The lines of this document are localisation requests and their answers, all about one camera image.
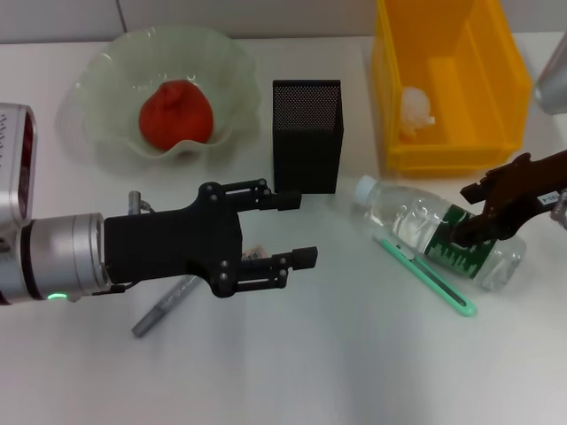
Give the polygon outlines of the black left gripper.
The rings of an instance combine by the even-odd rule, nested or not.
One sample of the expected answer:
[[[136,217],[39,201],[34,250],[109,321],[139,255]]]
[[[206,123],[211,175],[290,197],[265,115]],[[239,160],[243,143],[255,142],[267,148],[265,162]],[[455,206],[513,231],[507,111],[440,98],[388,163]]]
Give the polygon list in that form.
[[[245,254],[237,213],[300,208],[300,192],[274,192],[265,179],[207,182],[191,205],[177,210],[109,217],[104,221],[104,263],[115,284],[191,274],[218,298],[283,289],[290,270],[314,268],[315,246],[268,257]]]

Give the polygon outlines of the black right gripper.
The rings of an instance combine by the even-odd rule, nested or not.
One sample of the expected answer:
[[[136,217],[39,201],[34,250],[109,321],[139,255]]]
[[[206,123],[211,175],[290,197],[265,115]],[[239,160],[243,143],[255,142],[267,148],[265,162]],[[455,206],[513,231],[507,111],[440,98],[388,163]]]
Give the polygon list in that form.
[[[447,241],[471,247],[510,239],[528,220],[552,209],[542,197],[565,188],[565,151],[538,160],[524,153],[460,190],[471,205],[485,201],[484,213],[447,212]]]

